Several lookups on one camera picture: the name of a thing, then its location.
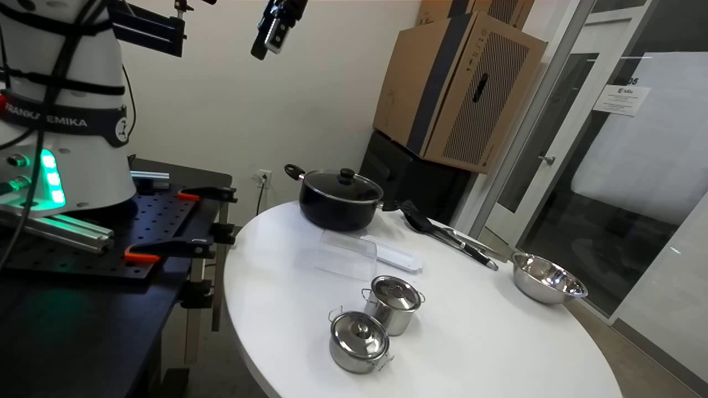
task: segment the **green led light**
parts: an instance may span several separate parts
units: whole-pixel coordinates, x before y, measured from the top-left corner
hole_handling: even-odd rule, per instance
[[[54,159],[54,155],[52,155],[51,152],[47,151],[46,149],[42,151],[42,164],[47,169],[57,168],[57,160]]]
[[[47,173],[47,182],[51,186],[60,186],[62,184],[62,180],[59,179],[59,173],[56,171],[53,173]]]
[[[65,201],[64,191],[61,191],[59,189],[52,191],[52,200],[58,205],[63,205]]]

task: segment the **black pot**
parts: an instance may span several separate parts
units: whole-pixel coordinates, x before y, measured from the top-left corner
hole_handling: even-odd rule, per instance
[[[300,188],[302,214],[325,229],[346,232],[365,228],[384,197],[380,186],[352,169],[305,173],[294,164],[286,164],[285,173],[296,181],[303,181]]]

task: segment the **round white table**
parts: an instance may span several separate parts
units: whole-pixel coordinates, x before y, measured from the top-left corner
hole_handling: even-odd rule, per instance
[[[380,372],[355,375],[329,354],[330,310],[363,310],[369,283],[312,267],[303,252],[322,229],[296,202],[251,220],[229,252],[226,301],[241,354],[270,398],[621,398],[610,366],[562,306],[524,296],[511,264],[494,272],[426,235],[400,212],[378,212],[365,233],[423,257],[410,274],[383,263],[427,301]]]

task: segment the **brown cardboard box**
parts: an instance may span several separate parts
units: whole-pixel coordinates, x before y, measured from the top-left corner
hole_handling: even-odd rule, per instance
[[[374,127],[424,159],[486,173],[545,47],[479,12],[402,30]]]
[[[479,11],[521,29],[534,0],[422,0],[416,25]]]

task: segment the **pot lid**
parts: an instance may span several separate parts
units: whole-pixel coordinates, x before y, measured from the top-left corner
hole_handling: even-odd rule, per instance
[[[334,199],[371,202],[384,196],[374,181],[356,174],[352,169],[337,171],[317,170],[305,175],[305,183],[312,189]]]
[[[331,333],[337,346],[356,358],[377,358],[389,348],[389,337],[384,327],[363,312],[339,314],[332,321]]]
[[[395,309],[413,310],[421,306],[421,296],[410,283],[395,276],[377,276],[371,281],[376,298]]]

